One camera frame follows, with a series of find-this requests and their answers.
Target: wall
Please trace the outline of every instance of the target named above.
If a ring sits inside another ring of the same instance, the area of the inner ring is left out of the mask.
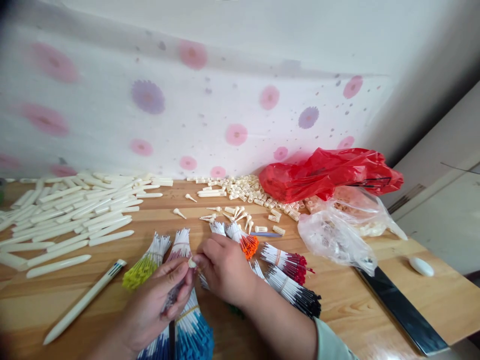
[[[469,1],[23,8],[2,42],[2,173],[244,174],[316,147],[392,159],[468,75],[478,15]],[[182,39],[200,43],[205,64],[182,60]],[[156,107],[132,96],[145,86]]]

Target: white wall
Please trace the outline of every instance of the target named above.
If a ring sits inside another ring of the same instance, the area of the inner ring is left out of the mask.
[[[389,75],[396,87],[372,120],[369,144],[390,160],[470,81],[480,59],[480,2],[472,0],[48,2],[325,71]]]

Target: right hand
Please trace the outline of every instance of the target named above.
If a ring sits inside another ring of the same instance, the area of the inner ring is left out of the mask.
[[[250,268],[237,242],[212,233],[196,252],[192,260],[205,275],[212,293],[240,309],[255,301],[260,278]]]

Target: rubber band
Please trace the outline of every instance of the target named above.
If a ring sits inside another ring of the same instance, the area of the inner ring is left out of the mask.
[[[176,321],[179,322],[180,320],[182,320],[184,317],[186,317],[188,314],[190,314],[192,311],[194,311],[195,309],[199,309],[200,306],[198,305],[195,305],[194,307],[192,307],[190,310],[188,310],[186,313],[184,313],[182,316],[180,316]]]

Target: pink flower pattern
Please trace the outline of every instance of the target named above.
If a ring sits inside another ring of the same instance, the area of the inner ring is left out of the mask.
[[[77,171],[70,166],[54,164],[50,166],[50,171],[58,178],[77,175]]]
[[[64,53],[46,43],[31,45],[32,59],[45,74],[64,83],[76,83],[79,73],[72,60]]]
[[[65,137],[69,134],[67,122],[53,109],[33,103],[24,103],[20,106],[20,113],[43,133],[55,137]]]
[[[285,146],[279,146],[276,151],[273,153],[273,158],[275,160],[281,161],[287,157],[289,150]]]
[[[180,159],[180,167],[185,170],[195,170],[197,168],[197,160],[191,156],[183,156]]]
[[[230,145],[240,146],[249,136],[247,128],[241,124],[232,124],[226,130],[226,142]]]
[[[260,106],[265,110],[272,110],[280,99],[280,91],[273,85],[263,89],[260,95]]]
[[[227,171],[221,166],[214,166],[211,168],[210,176],[212,178],[224,178]]]
[[[342,141],[340,141],[340,143],[338,144],[338,146],[336,148],[337,148],[337,150],[350,149],[352,147],[352,145],[354,144],[354,142],[355,142],[355,138],[353,136],[347,136]]]
[[[20,161],[13,156],[0,153],[0,169],[15,170],[20,167]]]
[[[199,42],[180,40],[178,50],[181,62],[190,69],[200,70],[207,64],[207,50],[205,45]]]
[[[350,81],[345,85],[343,89],[343,96],[347,99],[353,98],[357,95],[362,88],[362,84],[364,83],[364,78],[360,75],[354,76],[350,79]]]
[[[130,149],[138,155],[148,157],[154,153],[153,146],[143,139],[133,139],[130,142]]]

